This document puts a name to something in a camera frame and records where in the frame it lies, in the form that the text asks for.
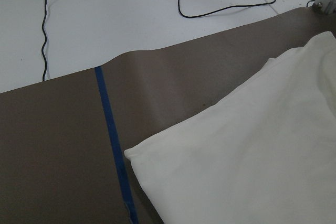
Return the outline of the cream long-sleeve cat shirt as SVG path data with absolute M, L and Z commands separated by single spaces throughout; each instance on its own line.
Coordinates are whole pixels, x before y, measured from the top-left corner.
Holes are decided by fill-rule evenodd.
M 124 154 L 165 223 L 335 223 L 335 37 Z

